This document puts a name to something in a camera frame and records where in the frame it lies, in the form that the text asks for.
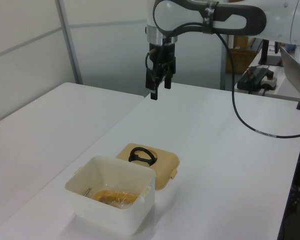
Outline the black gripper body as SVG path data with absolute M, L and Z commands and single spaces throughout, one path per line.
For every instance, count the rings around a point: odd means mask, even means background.
M 157 65 L 176 69 L 175 44 L 165 44 L 164 46 L 149 44 L 149 58 L 152 61 L 154 70 Z

